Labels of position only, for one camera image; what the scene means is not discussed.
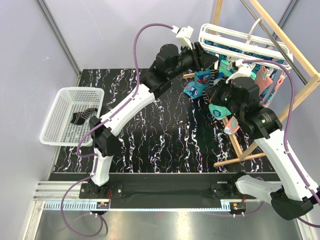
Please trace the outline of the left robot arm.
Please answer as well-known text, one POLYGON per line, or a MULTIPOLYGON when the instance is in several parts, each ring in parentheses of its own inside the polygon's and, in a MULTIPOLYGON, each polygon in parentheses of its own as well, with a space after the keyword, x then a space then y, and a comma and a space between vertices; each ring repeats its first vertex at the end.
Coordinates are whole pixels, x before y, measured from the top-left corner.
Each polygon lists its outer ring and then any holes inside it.
POLYGON ((94 162, 90 180, 90 192, 97 198, 108 193, 107 182, 112 159, 122 150, 118 134, 122 128, 144 107, 165 93, 172 79, 188 70, 194 72, 213 68, 218 56, 203 49, 199 42, 191 48, 178 48, 174 44, 163 45, 150 68, 137 80, 136 87, 115 108, 101 117, 89 120, 93 139, 94 162))

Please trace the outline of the black striped sock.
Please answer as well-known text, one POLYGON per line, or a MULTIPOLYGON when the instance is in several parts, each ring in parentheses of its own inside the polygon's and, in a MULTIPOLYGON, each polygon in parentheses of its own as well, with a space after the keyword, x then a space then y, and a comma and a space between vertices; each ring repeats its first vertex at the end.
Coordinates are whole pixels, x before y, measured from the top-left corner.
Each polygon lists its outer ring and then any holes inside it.
POLYGON ((89 119, 90 115, 96 113, 98 111, 97 108, 87 108, 84 111, 74 112, 72 114, 72 119, 70 122, 74 125, 81 126, 85 123, 87 119, 89 119))
POLYGON ((207 104, 211 104, 216 97, 217 87, 206 87, 202 92, 202 96, 207 104))

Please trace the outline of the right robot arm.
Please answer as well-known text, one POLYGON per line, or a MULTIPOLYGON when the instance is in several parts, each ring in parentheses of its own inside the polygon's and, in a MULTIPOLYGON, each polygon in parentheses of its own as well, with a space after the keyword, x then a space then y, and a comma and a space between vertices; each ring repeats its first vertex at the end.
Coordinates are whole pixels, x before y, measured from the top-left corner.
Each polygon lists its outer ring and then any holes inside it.
POLYGON ((265 153, 280 183, 270 183, 239 172, 227 182, 232 198, 249 195, 270 204, 285 220, 309 213, 320 201, 320 186, 309 176, 291 148, 278 116, 259 103, 259 86, 251 77, 237 77, 206 88, 209 102, 227 108, 265 153))

